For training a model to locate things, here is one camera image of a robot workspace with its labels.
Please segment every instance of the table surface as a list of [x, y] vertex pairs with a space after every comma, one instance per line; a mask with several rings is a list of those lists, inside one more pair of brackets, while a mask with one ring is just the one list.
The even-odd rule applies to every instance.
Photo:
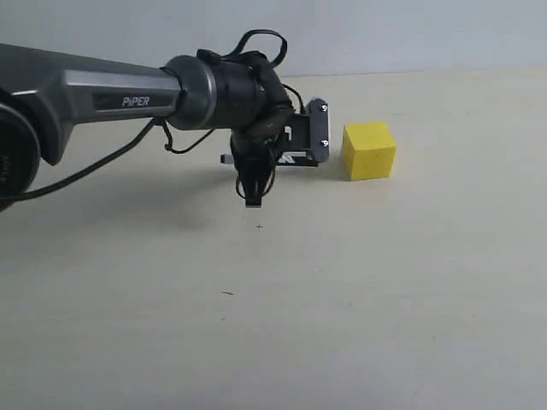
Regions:
[[[2, 409], [547, 406], [547, 69], [288, 82], [330, 103], [332, 159], [263, 209], [227, 132], [176, 156], [155, 130], [2, 214]], [[393, 176], [348, 182], [343, 125], [373, 121]], [[77, 127], [36, 186], [143, 124]]]

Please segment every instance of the robotic arm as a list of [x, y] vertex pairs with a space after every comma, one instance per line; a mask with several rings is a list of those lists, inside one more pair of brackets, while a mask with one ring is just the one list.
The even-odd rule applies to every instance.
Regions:
[[[243, 52], [256, 34], [281, 40], [275, 59]], [[162, 68], [0, 44], [0, 210], [83, 178], [136, 146], [153, 126], [163, 128], [166, 149], [175, 154], [193, 149], [215, 129], [231, 129], [232, 153], [221, 162], [235, 166], [245, 205], [260, 207], [276, 166], [315, 167], [328, 158], [328, 107], [320, 99], [304, 107], [297, 92], [280, 82], [274, 68], [286, 52], [286, 40], [270, 30], [247, 32], [225, 56], [199, 50]], [[296, 92], [299, 113], [286, 90]], [[152, 120], [127, 146], [57, 184], [26, 192], [40, 157], [56, 165], [75, 125], [137, 118]], [[177, 151], [169, 125], [210, 131]]]

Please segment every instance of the white wall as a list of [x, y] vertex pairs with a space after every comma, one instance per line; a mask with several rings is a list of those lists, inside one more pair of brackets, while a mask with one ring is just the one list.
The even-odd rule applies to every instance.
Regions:
[[546, 13], [544, 0], [2, 0], [0, 42], [159, 66], [271, 27], [290, 40], [285, 75], [514, 67], [547, 62]]

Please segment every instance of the yellow cube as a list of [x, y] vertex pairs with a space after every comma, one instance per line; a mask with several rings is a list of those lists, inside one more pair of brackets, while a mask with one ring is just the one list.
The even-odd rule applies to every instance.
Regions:
[[389, 177], [396, 152], [397, 143], [384, 122], [344, 128], [342, 154], [352, 181]]

